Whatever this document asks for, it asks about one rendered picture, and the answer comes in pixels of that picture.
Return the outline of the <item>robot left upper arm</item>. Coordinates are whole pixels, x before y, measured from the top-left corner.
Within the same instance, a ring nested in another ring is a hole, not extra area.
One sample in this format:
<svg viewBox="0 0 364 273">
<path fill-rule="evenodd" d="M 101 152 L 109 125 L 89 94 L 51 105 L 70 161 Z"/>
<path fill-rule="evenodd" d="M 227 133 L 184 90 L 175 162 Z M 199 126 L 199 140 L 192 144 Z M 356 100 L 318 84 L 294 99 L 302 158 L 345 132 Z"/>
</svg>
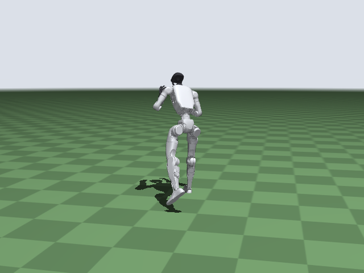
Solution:
<svg viewBox="0 0 364 273">
<path fill-rule="evenodd" d="M 173 87 L 164 88 L 157 100 L 157 103 L 154 105 L 153 109 L 155 109 L 156 111 L 159 111 L 162 107 L 161 104 L 165 101 L 165 99 L 167 98 L 167 95 L 172 93 L 172 91 L 173 91 Z"/>
</svg>

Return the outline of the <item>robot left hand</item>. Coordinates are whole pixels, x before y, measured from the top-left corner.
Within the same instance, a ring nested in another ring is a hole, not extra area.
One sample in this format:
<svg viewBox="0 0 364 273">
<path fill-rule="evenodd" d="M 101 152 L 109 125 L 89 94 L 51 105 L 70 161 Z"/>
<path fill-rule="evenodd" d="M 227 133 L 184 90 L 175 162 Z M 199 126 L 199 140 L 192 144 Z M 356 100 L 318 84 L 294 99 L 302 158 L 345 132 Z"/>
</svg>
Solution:
<svg viewBox="0 0 364 273">
<path fill-rule="evenodd" d="M 164 85 L 165 86 L 165 85 Z M 162 91 L 163 91 L 163 89 L 164 88 L 166 88 L 166 87 L 164 87 L 164 86 L 161 86 L 160 88 L 159 88 L 159 96 L 160 96 L 160 94 L 162 93 Z M 164 88 L 163 88 L 164 87 Z"/>
</svg>

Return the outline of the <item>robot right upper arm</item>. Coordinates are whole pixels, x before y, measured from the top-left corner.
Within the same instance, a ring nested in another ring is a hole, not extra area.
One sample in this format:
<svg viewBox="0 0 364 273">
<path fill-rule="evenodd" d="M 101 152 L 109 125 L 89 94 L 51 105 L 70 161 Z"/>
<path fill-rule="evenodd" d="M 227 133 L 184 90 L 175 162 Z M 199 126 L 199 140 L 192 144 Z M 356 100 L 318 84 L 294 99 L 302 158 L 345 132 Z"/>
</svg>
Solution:
<svg viewBox="0 0 364 273">
<path fill-rule="evenodd" d="M 200 102 L 198 100 L 198 93 L 193 91 L 193 90 L 192 90 L 192 93 L 193 93 L 193 99 L 194 99 L 194 102 L 195 102 L 194 107 L 196 109 L 195 112 L 194 112 L 194 116 L 199 117 L 199 116 L 202 115 L 202 110 L 201 110 Z"/>
</svg>

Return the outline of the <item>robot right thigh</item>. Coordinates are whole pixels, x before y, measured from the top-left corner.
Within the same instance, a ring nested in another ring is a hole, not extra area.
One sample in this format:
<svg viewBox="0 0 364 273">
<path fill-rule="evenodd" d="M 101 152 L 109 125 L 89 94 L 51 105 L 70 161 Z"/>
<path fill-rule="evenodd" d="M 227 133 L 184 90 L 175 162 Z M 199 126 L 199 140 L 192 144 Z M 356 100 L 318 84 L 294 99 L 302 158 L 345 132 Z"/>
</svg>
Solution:
<svg viewBox="0 0 364 273">
<path fill-rule="evenodd" d="M 197 136 L 200 135 L 201 130 L 194 125 L 195 129 L 192 133 L 187 133 L 187 141 L 188 141 L 188 157 L 187 157 L 187 165 L 193 166 L 195 157 L 196 144 L 198 143 Z"/>
</svg>

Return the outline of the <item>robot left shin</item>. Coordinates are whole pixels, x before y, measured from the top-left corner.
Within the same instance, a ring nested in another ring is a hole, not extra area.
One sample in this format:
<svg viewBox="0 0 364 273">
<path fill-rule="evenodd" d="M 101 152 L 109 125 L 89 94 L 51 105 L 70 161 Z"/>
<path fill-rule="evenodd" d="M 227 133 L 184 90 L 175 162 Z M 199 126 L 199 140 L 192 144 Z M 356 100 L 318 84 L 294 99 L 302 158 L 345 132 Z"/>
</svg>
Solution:
<svg viewBox="0 0 364 273">
<path fill-rule="evenodd" d="M 177 189 L 179 189 L 179 175 L 180 175 L 180 168 L 178 166 L 175 166 L 175 158 L 173 156 L 171 156 L 168 159 L 167 162 L 167 171 L 168 171 L 168 176 L 169 179 L 171 181 L 171 185 L 173 189 L 173 193 L 176 192 Z"/>
</svg>

